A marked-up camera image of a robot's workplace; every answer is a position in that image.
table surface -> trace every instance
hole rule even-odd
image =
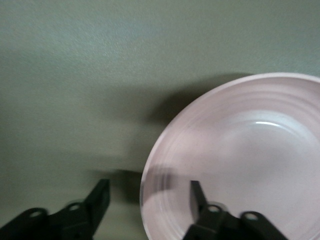
[[[97,240],[145,240],[140,178],[187,104],[239,77],[320,76],[320,1],[0,2],[0,225],[100,178]]]

plate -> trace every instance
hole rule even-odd
[[[166,127],[144,168],[150,240],[181,240],[194,218],[190,181],[208,201],[265,215],[290,240],[320,239],[320,79],[243,77],[202,95]]]

round dish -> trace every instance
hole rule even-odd
[[[149,239],[183,238],[195,221],[191,180],[236,217],[260,212],[290,240],[319,238],[319,103],[320,79],[297,73],[243,77],[192,102],[160,135],[143,171]]]

green surface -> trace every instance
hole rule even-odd
[[[192,100],[258,73],[320,76],[320,1],[0,1],[0,225],[112,180],[97,240],[146,239],[141,172]]]

pink plate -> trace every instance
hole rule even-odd
[[[260,212],[290,240],[320,239],[320,79],[248,76],[179,113],[142,176],[141,214],[150,240],[181,240],[194,222],[190,180],[236,217]]]

